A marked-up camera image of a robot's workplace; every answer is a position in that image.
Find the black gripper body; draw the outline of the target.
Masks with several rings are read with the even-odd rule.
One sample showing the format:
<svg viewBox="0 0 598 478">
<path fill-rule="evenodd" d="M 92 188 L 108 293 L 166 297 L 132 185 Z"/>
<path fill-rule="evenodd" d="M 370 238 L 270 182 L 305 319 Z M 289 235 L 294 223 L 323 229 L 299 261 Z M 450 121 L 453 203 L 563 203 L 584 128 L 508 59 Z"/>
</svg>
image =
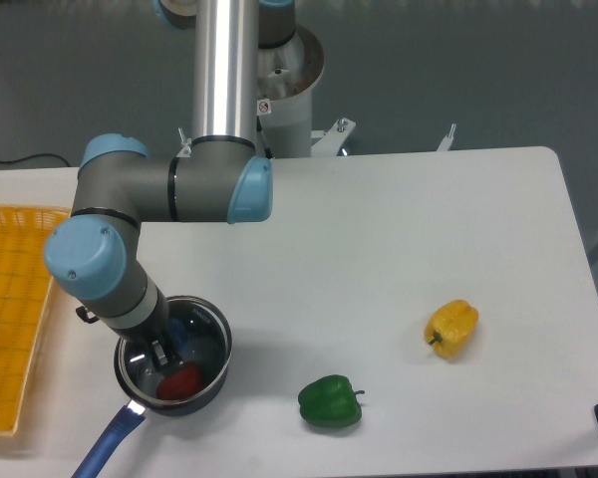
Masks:
<svg viewBox="0 0 598 478">
<path fill-rule="evenodd" d="M 168 302 L 164 296 L 158 296 L 146 312 L 141 311 L 141 307 L 133 309 L 130 324 L 124 322 L 122 317 L 113 319 L 98 317 L 85 306 L 76 309 L 78 317 L 87 324 L 101 322 L 128 342 L 149 348 L 154 342 L 158 342 L 165 351 L 172 348 L 172 340 L 167 330 L 168 313 Z"/>
</svg>

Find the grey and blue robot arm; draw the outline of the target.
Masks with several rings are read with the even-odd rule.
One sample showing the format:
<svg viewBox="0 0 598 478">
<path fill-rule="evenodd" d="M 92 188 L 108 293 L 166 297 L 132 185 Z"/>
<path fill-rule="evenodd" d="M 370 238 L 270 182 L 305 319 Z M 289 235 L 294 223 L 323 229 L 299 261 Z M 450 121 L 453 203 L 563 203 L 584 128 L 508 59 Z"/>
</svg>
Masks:
<svg viewBox="0 0 598 478">
<path fill-rule="evenodd" d="M 158 368 L 179 361 L 168 304 L 137 258 L 146 222 L 261 222 L 272 209 L 272 166 L 256 152 L 258 54 L 295 32 L 291 1 L 160 3 L 195 27 L 190 153 L 151 158 L 132 138 L 91 140 L 71 216 L 48 238 L 56 282 Z"/>
</svg>

